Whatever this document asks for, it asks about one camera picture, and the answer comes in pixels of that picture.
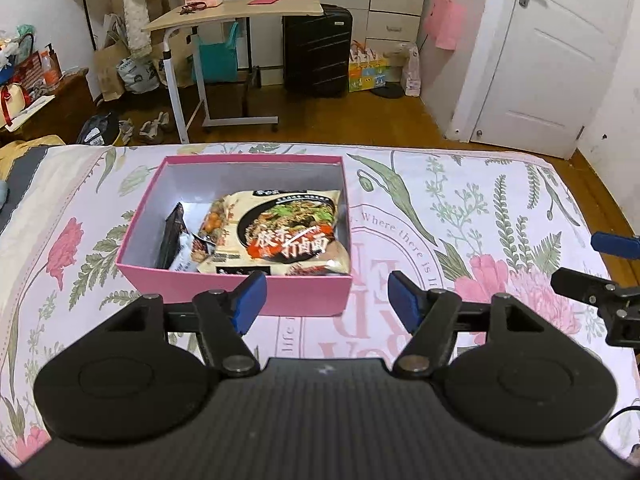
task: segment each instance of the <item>black bag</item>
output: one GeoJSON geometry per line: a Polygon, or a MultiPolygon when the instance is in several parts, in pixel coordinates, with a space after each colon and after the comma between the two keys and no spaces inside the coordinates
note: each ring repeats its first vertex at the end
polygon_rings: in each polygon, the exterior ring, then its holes
{"type": "Polygon", "coordinates": [[[349,85],[353,18],[343,7],[322,4],[323,16],[285,16],[284,85],[315,96],[343,94],[349,85]]]}
{"type": "Polygon", "coordinates": [[[82,126],[76,144],[109,146],[115,142],[119,133],[118,115],[115,112],[94,115],[82,126]]]}

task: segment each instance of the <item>floral bedsheet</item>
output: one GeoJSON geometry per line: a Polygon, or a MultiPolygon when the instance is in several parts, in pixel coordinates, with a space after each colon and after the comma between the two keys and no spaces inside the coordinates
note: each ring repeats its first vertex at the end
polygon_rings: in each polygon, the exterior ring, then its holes
{"type": "MultiPolygon", "coordinates": [[[[399,269],[422,288],[443,286],[469,301],[510,292],[610,368],[616,408],[640,402],[633,352],[607,346],[595,310],[550,288],[560,266],[607,271],[571,193],[539,158],[320,144],[67,146],[47,152],[0,235],[0,266],[9,270],[0,276],[5,458],[24,461],[49,441],[33,400],[42,365],[138,296],[114,261],[162,158],[231,152],[342,155],[347,173],[354,269],[347,309],[335,318],[259,317],[245,340],[263,366],[271,356],[392,362],[410,338],[386,298],[386,277],[399,269]]],[[[169,340],[196,351],[193,335],[169,340]]],[[[484,334],[461,334],[456,354],[483,342],[484,334]]],[[[607,427],[604,442],[626,456],[639,428],[637,414],[627,413],[607,427]]]]}

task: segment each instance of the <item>sneaker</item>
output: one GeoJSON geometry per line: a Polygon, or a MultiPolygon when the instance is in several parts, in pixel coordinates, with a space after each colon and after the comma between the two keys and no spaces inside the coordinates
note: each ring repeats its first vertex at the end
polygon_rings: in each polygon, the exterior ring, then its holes
{"type": "Polygon", "coordinates": [[[175,123],[169,112],[160,112],[156,121],[158,121],[158,125],[166,134],[175,130],[175,123]]]}
{"type": "Polygon", "coordinates": [[[133,137],[133,122],[131,119],[127,119],[126,121],[118,121],[118,126],[120,127],[120,140],[123,145],[126,146],[129,141],[133,137]]]}
{"type": "Polygon", "coordinates": [[[145,144],[162,144],[164,133],[159,127],[158,120],[147,121],[140,128],[138,138],[145,144]]]}

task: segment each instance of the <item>wooden floor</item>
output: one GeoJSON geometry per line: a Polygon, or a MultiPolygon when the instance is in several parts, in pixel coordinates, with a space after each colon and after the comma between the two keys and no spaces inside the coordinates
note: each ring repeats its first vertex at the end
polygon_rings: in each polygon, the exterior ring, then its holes
{"type": "MultiPolygon", "coordinates": [[[[212,118],[241,114],[241,85],[222,84],[207,87],[212,118]]],[[[180,90],[182,106],[188,118],[198,102],[195,87],[180,90]]],[[[117,109],[120,118],[131,118],[136,128],[171,110],[168,92],[158,90],[140,96],[127,94],[120,101],[108,103],[101,110],[117,109]]],[[[387,100],[362,91],[337,99],[314,99],[291,96],[282,87],[254,89],[250,93],[252,116],[278,115],[277,132],[269,125],[223,126],[206,132],[200,126],[200,110],[190,129],[191,142],[316,142],[327,144],[364,144],[410,148],[444,148],[452,150],[492,150],[502,148],[487,144],[454,142],[444,139],[419,98],[387,100]]],[[[177,134],[165,143],[179,143],[177,134]]],[[[587,161],[576,152],[570,160],[551,156],[543,158],[556,168],[575,196],[592,232],[612,232],[632,236],[633,232],[618,206],[587,161]]],[[[623,286],[640,283],[640,262],[603,256],[613,280],[623,286]]]]}

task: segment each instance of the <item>gift box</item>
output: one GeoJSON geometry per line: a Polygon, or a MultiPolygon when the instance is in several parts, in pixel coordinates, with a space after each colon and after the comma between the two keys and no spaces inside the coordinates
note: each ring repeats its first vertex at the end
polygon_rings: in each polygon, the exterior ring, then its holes
{"type": "MultiPolygon", "coordinates": [[[[183,303],[211,289],[233,290],[245,276],[156,269],[166,218],[182,202],[184,220],[197,232],[210,204],[245,190],[340,190],[336,239],[351,259],[346,181],[340,156],[175,155],[164,159],[149,183],[118,253],[116,265],[142,294],[183,303]]],[[[267,276],[263,316],[336,316],[346,307],[352,275],[267,276]]]]}

